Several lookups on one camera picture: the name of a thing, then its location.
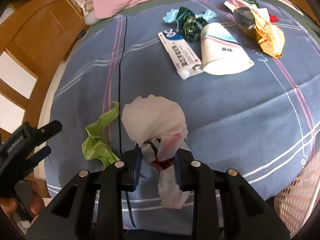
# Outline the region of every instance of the plastic bag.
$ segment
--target plastic bag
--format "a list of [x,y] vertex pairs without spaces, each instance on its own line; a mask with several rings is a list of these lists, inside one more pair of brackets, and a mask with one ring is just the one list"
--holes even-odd
[[161,169],[158,184],[161,205],[181,209],[190,192],[179,189],[169,160],[180,147],[188,148],[184,143],[188,130],[181,107],[163,97],[137,97],[124,106],[121,120],[129,138],[141,148],[143,160]]
[[158,191],[160,204],[165,208],[181,209],[190,195],[190,191],[182,192],[179,189],[173,165],[160,172]]

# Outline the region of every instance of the green candy wrapper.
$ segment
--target green candy wrapper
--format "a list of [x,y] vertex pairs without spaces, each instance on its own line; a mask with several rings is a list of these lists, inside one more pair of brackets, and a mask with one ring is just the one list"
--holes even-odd
[[250,3],[250,4],[255,4],[258,9],[261,8],[260,4],[256,0],[243,0],[243,1]]
[[177,32],[188,41],[198,40],[202,28],[208,24],[202,17],[196,19],[195,13],[185,7],[180,7],[176,20]]

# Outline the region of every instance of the laundry basket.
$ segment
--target laundry basket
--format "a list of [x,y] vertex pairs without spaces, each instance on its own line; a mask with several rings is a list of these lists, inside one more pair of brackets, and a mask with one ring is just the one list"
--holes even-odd
[[307,221],[319,199],[320,152],[300,172],[295,180],[282,190],[274,201],[278,216],[293,237]]

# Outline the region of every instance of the human hand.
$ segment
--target human hand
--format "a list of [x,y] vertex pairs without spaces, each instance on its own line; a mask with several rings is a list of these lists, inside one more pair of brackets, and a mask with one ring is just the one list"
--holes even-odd
[[[39,213],[44,209],[44,201],[39,194],[38,184],[35,181],[31,181],[31,186],[33,191],[33,200],[30,205],[30,210],[36,215],[31,222],[33,224],[33,222],[38,218]],[[6,216],[11,220],[11,215],[17,210],[18,203],[15,198],[0,198],[0,206]]]

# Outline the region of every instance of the blue bed sheet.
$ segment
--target blue bed sheet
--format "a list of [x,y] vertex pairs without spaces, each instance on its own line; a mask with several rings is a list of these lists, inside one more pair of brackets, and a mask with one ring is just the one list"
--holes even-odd
[[[259,1],[280,19],[276,25],[285,34],[283,57],[271,58],[236,25],[223,5],[225,1],[191,0],[134,16],[118,15],[81,44],[66,68],[51,111],[51,119],[63,125],[62,132],[49,140],[52,154],[45,160],[52,196],[79,170],[101,168],[99,161],[83,158],[85,127],[120,96],[122,110],[136,97],[149,94],[181,106],[189,130],[186,143],[195,159],[218,171],[238,170],[264,199],[293,181],[320,146],[320,46],[283,9]],[[159,32],[174,27],[162,18],[180,6],[196,13],[206,9],[216,12],[218,17],[210,22],[222,23],[255,65],[239,74],[202,73],[181,80],[157,37]],[[190,46],[201,58],[200,41]],[[134,148],[117,122],[106,128],[104,136],[115,153]],[[159,172],[143,163],[140,184],[129,193],[135,225],[190,234],[193,195],[181,210],[165,209],[160,205],[158,180]],[[126,227],[134,229],[124,194],[123,219]]]

